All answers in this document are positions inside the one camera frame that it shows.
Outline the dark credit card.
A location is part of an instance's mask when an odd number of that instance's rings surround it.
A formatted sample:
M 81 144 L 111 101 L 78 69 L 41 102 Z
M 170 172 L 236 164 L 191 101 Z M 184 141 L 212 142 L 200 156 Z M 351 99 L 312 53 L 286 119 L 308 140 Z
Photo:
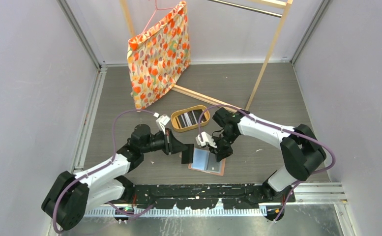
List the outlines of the dark credit card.
M 207 171 L 221 173 L 223 171 L 224 160 L 216 162 L 215 155 L 209 156 L 207 163 Z

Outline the pink leather card holder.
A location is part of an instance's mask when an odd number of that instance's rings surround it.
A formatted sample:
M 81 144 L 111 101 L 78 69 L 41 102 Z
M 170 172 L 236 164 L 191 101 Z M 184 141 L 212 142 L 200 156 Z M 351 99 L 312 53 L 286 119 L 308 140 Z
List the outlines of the pink leather card holder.
M 226 159 L 217 162 L 216 155 L 203 149 L 194 149 L 193 162 L 188 164 L 188 169 L 207 174 L 223 176 Z

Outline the tan oval card tray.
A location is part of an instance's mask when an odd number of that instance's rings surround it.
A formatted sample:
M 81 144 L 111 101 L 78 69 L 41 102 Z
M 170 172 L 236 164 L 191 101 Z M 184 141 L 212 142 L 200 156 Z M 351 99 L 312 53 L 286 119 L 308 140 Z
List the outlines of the tan oval card tray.
M 173 129 L 182 133 L 198 128 L 199 117 L 206 108 L 204 105 L 197 105 L 173 112 L 171 114 Z

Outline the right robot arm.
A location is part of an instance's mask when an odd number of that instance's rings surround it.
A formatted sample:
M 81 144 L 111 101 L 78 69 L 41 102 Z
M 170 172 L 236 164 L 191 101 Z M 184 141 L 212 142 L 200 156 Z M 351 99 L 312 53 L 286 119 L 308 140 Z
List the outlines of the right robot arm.
M 264 141 L 281 150 L 284 166 L 263 184 L 266 200 L 277 201 L 283 190 L 296 181 L 305 181 L 326 160 L 324 149 L 315 143 L 316 136 L 305 124 L 297 127 L 280 126 L 247 112 L 232 113 L 217 110 L 213 120 L 221 127 L 219 136 L 205 136 L 210 152 L 218 162 L 233 153 L 231 145 L 243 135 Z

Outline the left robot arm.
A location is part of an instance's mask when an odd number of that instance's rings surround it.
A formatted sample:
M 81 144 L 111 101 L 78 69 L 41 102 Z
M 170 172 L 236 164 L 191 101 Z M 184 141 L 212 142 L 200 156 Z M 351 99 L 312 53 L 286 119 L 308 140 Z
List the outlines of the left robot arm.
M 177 140 L 169 128 L 152 134 L 148 125 L 139 124 L 115 156 L 77 174 L 68 171 L 59 174 L 41 209 L 56 226 L 68 231 L 86 212 L 104 203 L 118 200 L 126 204 L 132 200 L 134 184 L 125 174 L 143 162 L 144 154 L 159 150 L 166 155 L 180 153 L 182 157 L 191 157 L 194 146 Z

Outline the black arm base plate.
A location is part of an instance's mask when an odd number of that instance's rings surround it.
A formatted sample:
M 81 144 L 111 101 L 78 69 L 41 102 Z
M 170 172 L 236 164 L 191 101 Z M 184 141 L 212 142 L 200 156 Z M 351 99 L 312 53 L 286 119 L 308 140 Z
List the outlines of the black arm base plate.
M 138 208 L 152 205 L 156 209 L 213 209 L 219 204 L 223 209 L 252 209 L 259 204 L 282 205 L 292 190 L 286 187 L 270 198 L 261 185 L 241 184 L 137 184 L 112 204 L 128 204 Z

